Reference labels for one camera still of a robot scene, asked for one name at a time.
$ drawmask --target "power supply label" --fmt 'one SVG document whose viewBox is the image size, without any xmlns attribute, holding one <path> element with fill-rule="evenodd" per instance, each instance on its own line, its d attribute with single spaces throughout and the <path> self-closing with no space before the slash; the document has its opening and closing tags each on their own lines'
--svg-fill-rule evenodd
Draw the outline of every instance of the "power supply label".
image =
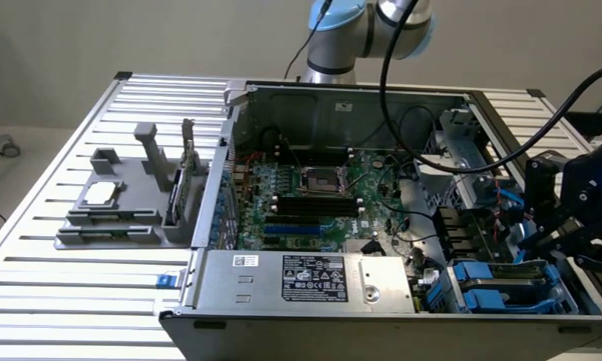
<svg viewBox="0 0 602 361">
<path fill-rule="evenodd" d="M 283 256 L 282 280 L 288 302 L 348 302 L 343 257 Z"/>
</svg>

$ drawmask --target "sticker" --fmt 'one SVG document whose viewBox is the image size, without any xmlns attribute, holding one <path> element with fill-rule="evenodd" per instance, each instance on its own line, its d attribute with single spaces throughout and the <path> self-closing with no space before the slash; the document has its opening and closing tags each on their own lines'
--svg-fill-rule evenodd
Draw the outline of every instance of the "sticker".
<svg viewBox="0 0 602 361">
<path fill-rule="evenodd" d="M 352 111 L 352 103 L 335 103 L 334 110 L 335 111 Z"/>
<path fill-rule="evenodd" d="M 232 265 L 235 267 L 258 267 L 259 266 L 259 256 L 256 254 L 234 256 Z"/>
<path fill-rule="evenodd" d="M 280 297 L 286 301 L 348 302 L 347 286 L 343 257 L 283 256 Z"/>
</svg>

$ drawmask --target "white wall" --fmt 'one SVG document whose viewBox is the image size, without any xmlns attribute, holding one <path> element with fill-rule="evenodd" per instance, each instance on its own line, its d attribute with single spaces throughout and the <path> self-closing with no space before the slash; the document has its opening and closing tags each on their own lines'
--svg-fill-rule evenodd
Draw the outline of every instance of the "white wall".
<svg viewBox="0 0 602 361">
<path fill-rule="evenodd" d="M 310 2 L 0 0 L 0 124 L 75 127 L 117 70 L 280 77 Z M 602 66 L 602 0 L 433 3 L 430 49 L 394 63 L 395 83 L 538 87 L 557 103 Z M 359 80 L 379 65 L 360 61 Z M 602 82 L 581 104 L 601 99 Z"/>
</svg>

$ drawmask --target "floor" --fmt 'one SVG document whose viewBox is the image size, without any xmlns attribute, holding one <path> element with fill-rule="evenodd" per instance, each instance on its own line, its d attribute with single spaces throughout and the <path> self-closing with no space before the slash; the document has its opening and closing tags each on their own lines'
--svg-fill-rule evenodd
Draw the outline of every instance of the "floor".
<svg viewBox="0 0 602 361">
<path fill-rule="evenodd" d="M 0 213 L 10 215 L 50 160 L 67 142 L 73 129 L 0 126 L 21 148 L 17 158 L 0 156 Z"/>
</svg>

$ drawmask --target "metal extrusion rail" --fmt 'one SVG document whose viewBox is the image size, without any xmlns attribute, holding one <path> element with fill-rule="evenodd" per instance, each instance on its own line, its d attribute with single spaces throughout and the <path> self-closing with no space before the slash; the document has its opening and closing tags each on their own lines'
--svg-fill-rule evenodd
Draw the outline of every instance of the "metal extrusion rail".
<svg viewBox="0 0 602 361">
<path fill-rule="evenodd" d="M 143 156 L 137 122 L 153 122 L 156 142 L 180 156 L 180 122 L 196 119 L 195 143 L 211 160 L 225 121 L 225 80 L 135 74 L 115 80 L 0 231 L 0 359 L 180 360 L 159 325 L 156 275 L 180 270 L 188 250 L 53 248 L 55 233 L 91 173 L 89 155 L 113 147 Z M 521 142 L 551 115 L 545 99 L 526 91 L 482 89 Z M 561 123 L 529 155 L 546 149 L 578 156 L 588 144 Z"/>
</svg>

